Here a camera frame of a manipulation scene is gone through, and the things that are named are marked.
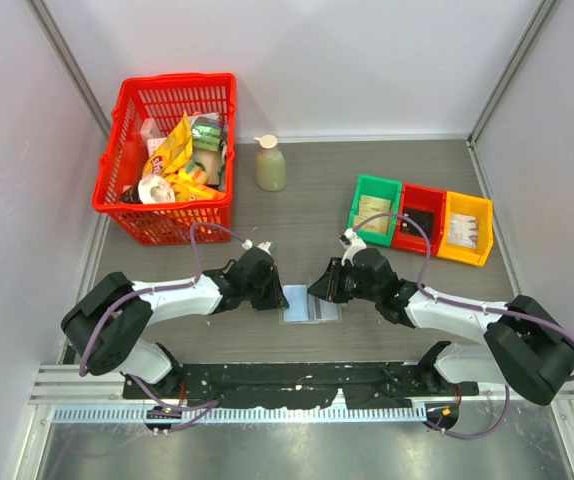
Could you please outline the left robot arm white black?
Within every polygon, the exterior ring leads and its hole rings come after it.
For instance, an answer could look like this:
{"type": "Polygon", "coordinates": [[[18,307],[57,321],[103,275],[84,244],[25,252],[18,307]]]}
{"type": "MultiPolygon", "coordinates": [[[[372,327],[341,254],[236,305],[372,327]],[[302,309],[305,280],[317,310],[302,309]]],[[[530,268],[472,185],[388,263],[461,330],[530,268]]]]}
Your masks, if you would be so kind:
{"type": "Polygon", "coordinates": [[[188,315],[215,315],[249,302],[258,311],[285,309],[272,244],[244,244],[244,253],[197,279],[131,282],[121,272],[107,275],[63,318],[61,329],[79,355],[88,344],[86,371],[137,377],[157,397],[180,387],[180,366],[161,344],[141,339],[145,328],[188,315]]]}

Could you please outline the grey card holder wallet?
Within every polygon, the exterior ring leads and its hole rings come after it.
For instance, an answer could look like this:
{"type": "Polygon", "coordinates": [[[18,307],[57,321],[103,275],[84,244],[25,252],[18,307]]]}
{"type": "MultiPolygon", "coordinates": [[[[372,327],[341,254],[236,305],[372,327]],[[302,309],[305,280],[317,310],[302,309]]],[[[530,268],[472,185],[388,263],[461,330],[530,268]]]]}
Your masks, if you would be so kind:
{"type": "Polygon", "coordinates": [[[288,307],[279,313],[283,325],[331,324],[342,322],[341,306],[314,297],[307,285],[285,285],[288,307]]]}

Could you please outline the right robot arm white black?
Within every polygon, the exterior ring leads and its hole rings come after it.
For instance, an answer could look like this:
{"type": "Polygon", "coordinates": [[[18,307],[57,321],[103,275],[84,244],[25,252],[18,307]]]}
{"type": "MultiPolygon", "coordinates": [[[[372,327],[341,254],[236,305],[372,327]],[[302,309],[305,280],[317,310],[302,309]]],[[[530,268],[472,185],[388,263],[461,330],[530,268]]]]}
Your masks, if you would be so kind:
{"type": "Polygon", "coordinates": [[[496,383],[546,406],[574,372],[574,341],[534,299],[487,303],[445,295],[399,277],[375,248],[350,260],[332,258],[308,292],[335,304],[369,301],[392,324],[466,339],[464,345],[435,345],[425,355],[430,363],[419,369],[418,380],[432,395],[461,382],[496,383]]]}

